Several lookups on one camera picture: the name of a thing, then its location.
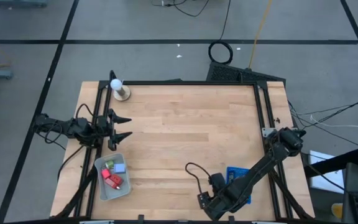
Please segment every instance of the gray tray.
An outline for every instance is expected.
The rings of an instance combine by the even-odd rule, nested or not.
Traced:
[[[101,169],[106,161],[113,160],[114,163],[123,163],[125,164],[125,173],[117,174],[121,177],[124,182],[119,186],[121,189],[116,190],[111,188],[108,184],[104,182],[104,179],[101,175]],[[102,158],[96,159],[94,162],[94,166],[98,170],[98,182],[100,187],[100,200],[107,201],[114,198],[122,197],[131,192],[131,181],[129,179],[127,164],[125,162],[124,156],[121,153],[115,153],[108,156],[104,156]]]

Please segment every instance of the wooden table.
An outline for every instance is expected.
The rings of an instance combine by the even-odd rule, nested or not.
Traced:
[[[83,82],[77,107],[82,103],[94,107],[97,86],[98,82]],[[92,218],[136,220],[143,214],[146,220],[209,220],[196,199],[196,180],[184,167],[187,162],[195,162],[210,174],[225,175],[227,166],[251,168],[264,155],[253,88],[216,85],[133,85],[130,88],[130,99],[120,102],[111,97],[110,108],[119,116],[132,118],[131,122],[116,125],[118,133],[134,132],[117,150],[126,158],[132,192],[102,202],[97,186]],[[283,83],[268,82],[268,92],[273,116],[280,120],[276,127],[292,127]],[[262,91],[260,95],[265,109]],[[91,120],[86,110],[81,110],[80,116]],[[268,126],[265,110],[264,118]],[[78,147],[75,139],[69,140],[65,159]],[[102,156],[112,153],[105,138]],[[85,150],[62,170],[51,215],[60,212],[77,190],[84,156]],[[290,192],[314,216],[300,156],[287,158],[283,166]],[[210,191],[205,173],[197,167],[189,168],[200,177],[201,188]],[[277,192],[284,217],[279,188]],[[88,192],[84,194],[82,215],[87,201]],[[274,220],[267,176],[254,187],[250,205],[234,214],[226,213],[221,220],[227,220],[229,215],[236,220]]]

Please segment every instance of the white cable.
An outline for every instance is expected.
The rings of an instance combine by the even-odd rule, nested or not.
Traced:
[[[324,124],[324,123],[321,123],[321,122],[316,121],[316,120],[313,118],[313,115],[310,115],[310,120],[311,120],[311,121],[314,121],[315,123],[318,123],[318,124],[322,124],[322,125],[324,125],[324,126],[327,126],[327,127],[352,127],[352,128],[358,128],[358,125],[328,125],[328,124]]]

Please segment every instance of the black ring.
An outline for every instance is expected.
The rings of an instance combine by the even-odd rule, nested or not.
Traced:
[[[229,50],[229,53],[230,53],[230,57],[229,57],[229,60],[225,61],[225,62],[217,62],[213,57],[212,57],[212,54],[211,54],[211,49],[212,47],[215,45],[215,44],[221,44],[223,46],[225,46],[228,50]],[[231,63],[231,61],[233,60],[233,49],[231,49],[230,45],[226,42],[223,42],[221,40],[215,40],[214,42],[212,42],[209,47],[208,47],[208,55],[209,55],[209,59],[211,59],[212,62],[216,62],[216,63],[221,63],[223,65],[229,65]]]

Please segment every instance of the round stand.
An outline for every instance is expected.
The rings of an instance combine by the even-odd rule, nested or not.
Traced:
[[[128,98],[131,96],[131,90],[129,89],[128,86],[123,85],[122,90],[125,91],[125,94],[122,96],[120,96],[120,94],[118,94],[118,92],[114,90],[113,95],[114,95],[115,99],[118,101],[128,100]]]

